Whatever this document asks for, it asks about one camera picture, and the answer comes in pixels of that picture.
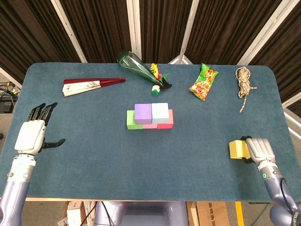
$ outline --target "robotic hand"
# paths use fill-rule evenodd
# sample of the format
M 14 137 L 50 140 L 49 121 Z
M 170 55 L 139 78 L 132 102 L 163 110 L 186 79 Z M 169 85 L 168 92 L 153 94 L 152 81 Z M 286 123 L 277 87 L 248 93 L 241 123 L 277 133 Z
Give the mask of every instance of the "robotic hand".
M 56 105 L 57 103 L 53 103 L 45 107 L 45 104 L 41 104 L 33 108 L 19 131 L 15 145 L 19 155 L 13 159 L 0 201 L 3 213 L 0 226 L 21 225 L 21 213 L 36 165 L 34 156 L 42 149 L 58 147 L 65 142 L 65 139 L 61 139 L 56 143 L 45 143 L 44 139 L 46 126 Z
M 301 226 L 301 209 L 294 202 L 276 165 L 275 155 L 267 139 L 247 138 L 252 160 L 258 164 L 271 200 L 276 204 L 269 217 L 276 226 Z

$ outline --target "toy block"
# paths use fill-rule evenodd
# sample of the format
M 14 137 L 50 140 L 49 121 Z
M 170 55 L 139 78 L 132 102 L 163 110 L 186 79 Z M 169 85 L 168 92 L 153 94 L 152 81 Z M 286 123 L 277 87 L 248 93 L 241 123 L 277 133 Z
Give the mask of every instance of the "toy block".
M 230 158 L 232 159 L 250 159 L 248 144 L 244 140 L 234 140 L 229 143 Z
M 170 109 L 168 110 L 169 112 L 169 120 L 167 123 L 159 123 L 158 124 L 158 129 L 171 129 L 174 125 L 174 116 L 173 116 L 173 110 Z
M 135 104 L 135 122 L 137 125 L 151 124 L 151 104 Z
M 137 125 L 135 123 L 135 111 L 127 111 L 127 129 L 142 129 L 142 125 Z
M 168 103 L 151 104 L 152 123 L 167 123 L 169 119 Z
M 143 129 L 156 129 L 158 124 L 142 125 Z

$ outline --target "stacked blocks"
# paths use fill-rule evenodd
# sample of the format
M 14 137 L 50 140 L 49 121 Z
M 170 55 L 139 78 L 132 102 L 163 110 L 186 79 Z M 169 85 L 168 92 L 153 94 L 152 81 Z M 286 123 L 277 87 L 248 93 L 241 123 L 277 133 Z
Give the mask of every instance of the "stacked blocks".
M 127 129 L 171 129 L 173 125 L 168 103 L 135 104 L 135 110 L 127 111 Z

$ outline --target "held yellow block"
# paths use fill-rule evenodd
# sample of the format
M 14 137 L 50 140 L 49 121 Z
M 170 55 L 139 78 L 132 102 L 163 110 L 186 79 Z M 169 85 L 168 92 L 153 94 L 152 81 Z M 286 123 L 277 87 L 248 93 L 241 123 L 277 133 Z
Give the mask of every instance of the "held yellow block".
M 232 159 L 251 158 L 248 145 L 244 140 L 234 140 L 230 142 L 229 148 L 230 158 Z

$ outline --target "rope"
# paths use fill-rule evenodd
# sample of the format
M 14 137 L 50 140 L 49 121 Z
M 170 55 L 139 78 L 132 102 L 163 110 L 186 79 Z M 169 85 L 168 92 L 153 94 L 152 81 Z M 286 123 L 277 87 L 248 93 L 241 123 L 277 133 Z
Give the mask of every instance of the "rope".
M 246 105 L 246 97 L 249 95 L 250 90 L 257 89 L 257 87 L 251 87 L 249 78 L 251 76 L 250 71 L 245 67 L 240 67 L 235 71 L 236 78 L 238 80 L 238 86 L 240 87 L 240 91 L 238 93 L 238 97 L 242 98 L 245 96 L 245 100 L 243 106 L 241 107 L 239 113 L 241 113 Z

